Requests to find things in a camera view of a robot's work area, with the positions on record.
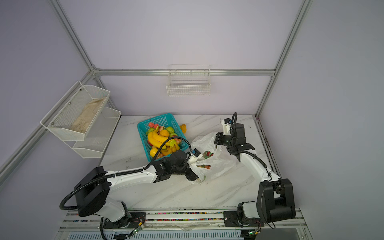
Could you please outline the orange fake pear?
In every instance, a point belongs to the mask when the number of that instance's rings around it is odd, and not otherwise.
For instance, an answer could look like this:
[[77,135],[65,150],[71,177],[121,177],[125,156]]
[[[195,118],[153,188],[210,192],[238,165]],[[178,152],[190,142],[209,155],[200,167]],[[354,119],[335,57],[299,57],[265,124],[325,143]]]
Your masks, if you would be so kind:
[[187,126],[186,126],[186,124],[182,124],[182,125],[180,125],[180,129],[181,129],[182,133],[185,134],[185,133],[187,132]]

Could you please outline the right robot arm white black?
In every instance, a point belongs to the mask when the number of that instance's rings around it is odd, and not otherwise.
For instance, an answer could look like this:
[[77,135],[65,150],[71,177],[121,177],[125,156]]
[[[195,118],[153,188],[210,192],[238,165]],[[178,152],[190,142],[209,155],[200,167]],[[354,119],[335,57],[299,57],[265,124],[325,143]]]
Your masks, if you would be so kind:
[[255,201],[238,205],[236,219],[241,225],[250,221],[262,224],[293,219],[296,206],[293,184],[289,179],[282,179],[257,156],[254,146],[247,143],[245,127],[234,120],[222,121],[223,131],[218,132],[215,144],[227,147],[230,155],[235,156],[260,181]]

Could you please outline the pink dragon fruit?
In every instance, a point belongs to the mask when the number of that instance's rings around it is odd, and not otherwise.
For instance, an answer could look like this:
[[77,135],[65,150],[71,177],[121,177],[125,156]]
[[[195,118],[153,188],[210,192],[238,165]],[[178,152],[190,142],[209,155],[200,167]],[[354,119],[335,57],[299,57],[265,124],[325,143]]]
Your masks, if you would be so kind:
[[210,165],[197,165],[198,168],[203,168],[203,169],[210,169],[211,166]]

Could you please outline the white plastic bag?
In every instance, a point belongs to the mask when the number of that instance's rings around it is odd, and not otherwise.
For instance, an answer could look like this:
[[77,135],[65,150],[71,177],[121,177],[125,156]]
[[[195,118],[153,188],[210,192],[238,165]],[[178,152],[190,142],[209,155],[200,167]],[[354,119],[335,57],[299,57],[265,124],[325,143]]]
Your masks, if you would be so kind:
[[[190,181],[190,183],[197,185],[216,179],[236,167],[238,162],[236,157],[229,155],[224,146],[215,145],[215,138],[216,133],[212,132],[205,136],[198,136],[193,140],[191,144],[193,149],[198,149],[202,154],[205,151],[211,151],[214,155],[206,160],[202,157],[196,163],[189,165],[199,177],[195,181]],[[198,168],[197,165],[210,165],[211,168],[209,170]]]

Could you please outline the red fake strawberry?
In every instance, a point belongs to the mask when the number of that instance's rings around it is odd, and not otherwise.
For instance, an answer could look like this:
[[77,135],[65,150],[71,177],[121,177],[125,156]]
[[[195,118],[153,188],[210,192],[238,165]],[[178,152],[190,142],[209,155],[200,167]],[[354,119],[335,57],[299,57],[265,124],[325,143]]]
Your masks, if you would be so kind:
[[214,153],[212,153],[211,151],[205,151],[203,153],[203,158],[206,160],[206,159],[211,158],[213,155],[214,155]]

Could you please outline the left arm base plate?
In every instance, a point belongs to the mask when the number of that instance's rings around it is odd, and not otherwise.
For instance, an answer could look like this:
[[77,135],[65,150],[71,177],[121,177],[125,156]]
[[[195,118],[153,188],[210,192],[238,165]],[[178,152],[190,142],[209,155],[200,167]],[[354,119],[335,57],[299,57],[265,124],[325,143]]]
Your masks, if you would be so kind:
[[106,219],[103,223],[104,229],[136,229],[139,224],[144,224],[147,213],[145,212],[133,212],[130,213],[131,217],[123,217],[117,222],[113,223],[109,219]]

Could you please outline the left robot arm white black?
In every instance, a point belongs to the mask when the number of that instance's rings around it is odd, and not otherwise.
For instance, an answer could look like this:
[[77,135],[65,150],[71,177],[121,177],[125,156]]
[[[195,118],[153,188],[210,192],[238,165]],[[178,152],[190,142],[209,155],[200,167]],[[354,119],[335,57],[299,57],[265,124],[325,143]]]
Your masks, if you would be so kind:
[[64,197],[59,207],[63,211],[76,210],[80,217],[97,215],[114,224],[128,225],[133,217],[126,203],[115,200],[111,196],[113,193],[131,186],[162,182],[172,175],[183,175],[189,181],[197,180],[198,176],[190,164],[202,156],[200,151],[194,149],[189,154],[176,151],[169,157],[133,170],[105,171],[103,167],[96,167]]

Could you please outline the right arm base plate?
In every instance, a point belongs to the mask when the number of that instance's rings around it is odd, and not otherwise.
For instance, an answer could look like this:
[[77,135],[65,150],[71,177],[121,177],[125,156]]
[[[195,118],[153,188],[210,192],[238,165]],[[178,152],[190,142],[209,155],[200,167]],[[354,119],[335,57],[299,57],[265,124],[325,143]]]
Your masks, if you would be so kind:
[[264,223],[259,218],[248,218],[237,211],[224,211],[225,227],[263,227]]

